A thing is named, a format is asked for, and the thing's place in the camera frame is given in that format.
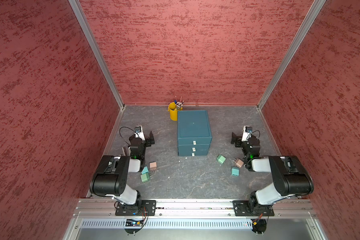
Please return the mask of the pink plug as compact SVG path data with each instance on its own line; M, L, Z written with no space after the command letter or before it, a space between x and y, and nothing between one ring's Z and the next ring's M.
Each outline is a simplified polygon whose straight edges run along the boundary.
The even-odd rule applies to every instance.
M157 162L151 162L149 163L150 171L156 171L158 169Z
M242 168L243 166L245 165L245 163L239 159L239 158L236 158L235 161L234 161L234 167L236 168Z

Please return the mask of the teal plug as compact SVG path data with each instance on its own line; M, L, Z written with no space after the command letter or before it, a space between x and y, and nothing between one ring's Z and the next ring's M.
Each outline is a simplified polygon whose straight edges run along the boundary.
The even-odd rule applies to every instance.
M231 175L238 177L240 175L240 169L238 167L231 168Z
M144 175L144 174L149 174L149 169L147 166L145 166L142 170L142 175Z

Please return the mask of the teal three-drawer cabinet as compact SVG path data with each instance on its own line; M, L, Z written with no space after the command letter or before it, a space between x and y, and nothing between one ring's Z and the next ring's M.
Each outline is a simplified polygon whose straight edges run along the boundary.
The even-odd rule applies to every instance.
M206 156L212 139L209 115L206 110L178 113L178 156Z

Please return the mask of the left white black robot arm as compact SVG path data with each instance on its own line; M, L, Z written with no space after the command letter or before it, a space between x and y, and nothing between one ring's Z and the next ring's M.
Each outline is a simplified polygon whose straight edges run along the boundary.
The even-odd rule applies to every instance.
M136 209L142 207L141 194L128 186L128 173L143 172L146 148L152 146L155 139L152 132L146 138L140 131L129 140L128 155L102 156L91 180L90 192L98 197L113 197L120 204Z

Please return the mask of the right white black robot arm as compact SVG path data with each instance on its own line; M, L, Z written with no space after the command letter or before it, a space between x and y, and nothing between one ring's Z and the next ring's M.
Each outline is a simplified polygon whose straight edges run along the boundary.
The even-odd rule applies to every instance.
M244 166L250 172L270 173L273 182L251 193L248 211L259 212L288 197L309 195L314 183L308 171L296 156L260 156L260 140L252 133L243 137L232 134L231 143L241 148Z

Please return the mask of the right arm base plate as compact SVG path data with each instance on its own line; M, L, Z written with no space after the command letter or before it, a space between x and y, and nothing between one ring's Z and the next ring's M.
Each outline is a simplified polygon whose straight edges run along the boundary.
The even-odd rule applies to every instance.
M274 217L275 213L272 205L260 205L253 201L232 201L233 210L236 217Z

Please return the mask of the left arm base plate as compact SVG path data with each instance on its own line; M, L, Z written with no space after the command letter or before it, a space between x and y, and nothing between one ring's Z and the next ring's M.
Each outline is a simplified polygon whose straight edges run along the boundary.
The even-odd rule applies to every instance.
M141 200L137 201L134 205L123 205L118 203L116 205L116 216L154 216L156 212L157 201L156 200Z

